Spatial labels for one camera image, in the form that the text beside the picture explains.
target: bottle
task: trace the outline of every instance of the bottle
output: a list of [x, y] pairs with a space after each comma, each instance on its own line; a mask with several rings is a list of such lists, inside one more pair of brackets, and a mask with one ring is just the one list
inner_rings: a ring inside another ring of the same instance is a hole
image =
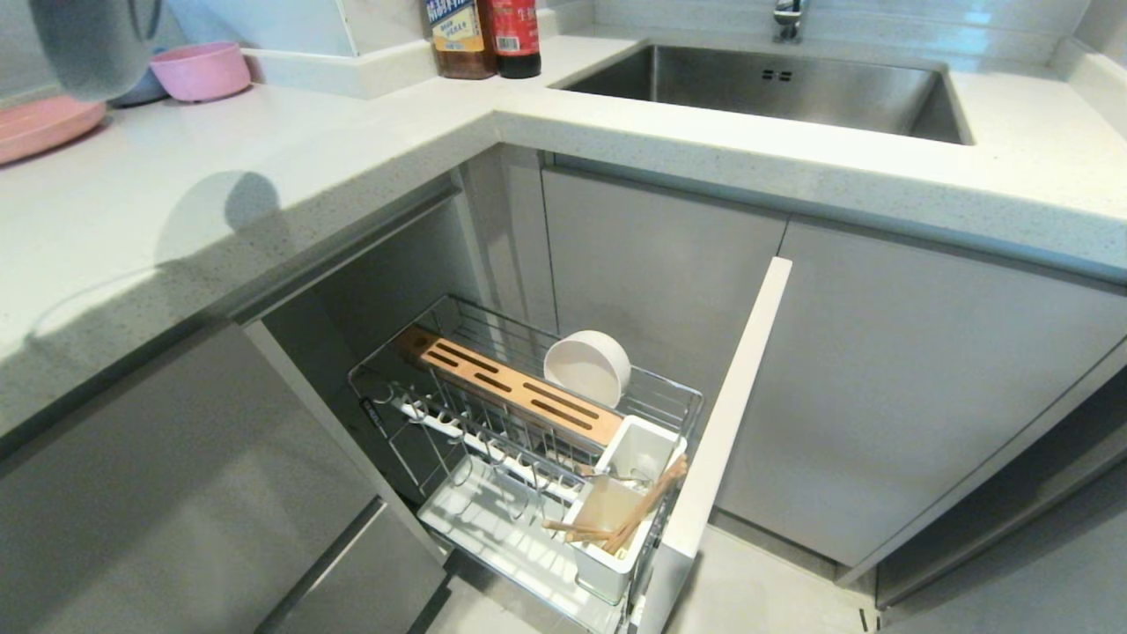
[[443, 77], [485, 79], [497, 73], [489, 0], [426, 0], [426, 15]]
[[535, 0], [488, 0], [497, 43], [497, 70], [508, 79], [540, 74], [540, 27]]

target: kitchen counter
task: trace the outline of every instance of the kitchen counter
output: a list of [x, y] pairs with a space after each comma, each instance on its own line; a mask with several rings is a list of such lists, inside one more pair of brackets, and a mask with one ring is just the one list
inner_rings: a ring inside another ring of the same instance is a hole
[[433, 79], [370, 101], [255, 86], [116, 110], [92, 137], [0, 169], [0, 436], [496, 143], [1127, 279], [1127, 142], [1048, 69], [952, 65], [966, 146], [547, 88], [640, 45], [557, 36], [536, 79]]

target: wire rack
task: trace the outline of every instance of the wire rack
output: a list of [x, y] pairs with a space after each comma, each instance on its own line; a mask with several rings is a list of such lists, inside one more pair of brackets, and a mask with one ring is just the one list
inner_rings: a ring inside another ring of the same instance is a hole
[[[566, 510], [574, 503], [605, 448], [527, 412], [486, 400], [433, 368], [405, 361], [394, 342], [412, 327], [538, 378], [548, 349], [560, 338], [473, 301], [443, 295], [348, 373], [361, 407], [417, 493], [427, 499], [443, 483], [459, 485], [455, 467], [467, 456], [476, 456], [530, 493], [558, 502], [553, 508]], [[692, 456], [702, 402], [698, 391], [633, 367], [615, 412], [640, 417], [677, 435]], [[671, 508], [671, 497], [666, 497], [639, 556], [631, 600], [637, 581], [648, 572]]]

